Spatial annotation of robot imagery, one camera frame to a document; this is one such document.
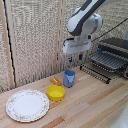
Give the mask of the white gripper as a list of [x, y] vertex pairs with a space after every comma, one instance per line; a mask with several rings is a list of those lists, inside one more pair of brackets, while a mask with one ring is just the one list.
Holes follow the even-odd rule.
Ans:
[[[84, 43], [77, 43], [74, 40], [66, 40], [63, 44], [63, 52], [65, 54], [73, 54], [78, 52], [84, 52], [91, 47], [91, 41], [87, 40]], [[79, 60], [83, 60], [83, 53], [79, 54]], [[69, 63], [73, 62], [72, 55], [68, 58]]]

